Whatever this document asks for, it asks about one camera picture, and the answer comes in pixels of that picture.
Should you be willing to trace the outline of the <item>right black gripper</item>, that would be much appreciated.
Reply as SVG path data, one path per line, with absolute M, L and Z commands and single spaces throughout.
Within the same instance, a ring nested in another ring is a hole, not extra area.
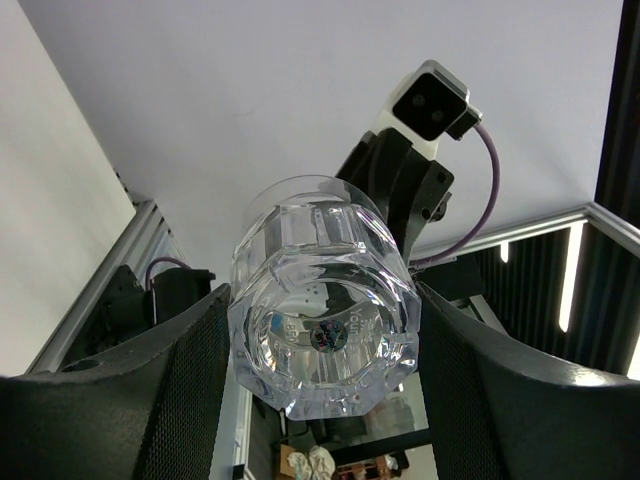
M 454 181 L 449 170 L 392 127 L 366 133 L 337 177 L 373 201 L 405 260 L 424 227 L 444 215 Z

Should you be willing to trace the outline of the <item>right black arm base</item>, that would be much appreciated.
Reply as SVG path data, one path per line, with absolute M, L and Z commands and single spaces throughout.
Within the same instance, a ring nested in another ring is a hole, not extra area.
M 151 260 L 142 282 L 120 267 L 91 313 L 87 351 L 102 352 L 172 319 L 208 295 L 215 279 L 169 256 Z

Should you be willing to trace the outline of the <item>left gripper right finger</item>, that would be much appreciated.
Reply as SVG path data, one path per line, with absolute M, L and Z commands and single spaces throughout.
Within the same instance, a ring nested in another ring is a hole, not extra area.
M 638 478 L 638 381 L 536 350 L 418 289 L 439 478 Z

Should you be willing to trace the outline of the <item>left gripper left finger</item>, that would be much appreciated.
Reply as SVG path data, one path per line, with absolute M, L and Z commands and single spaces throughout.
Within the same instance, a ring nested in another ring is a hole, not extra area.
M 230 288 L 60 372 L 1 380 L 4 479 L 206 479 Z

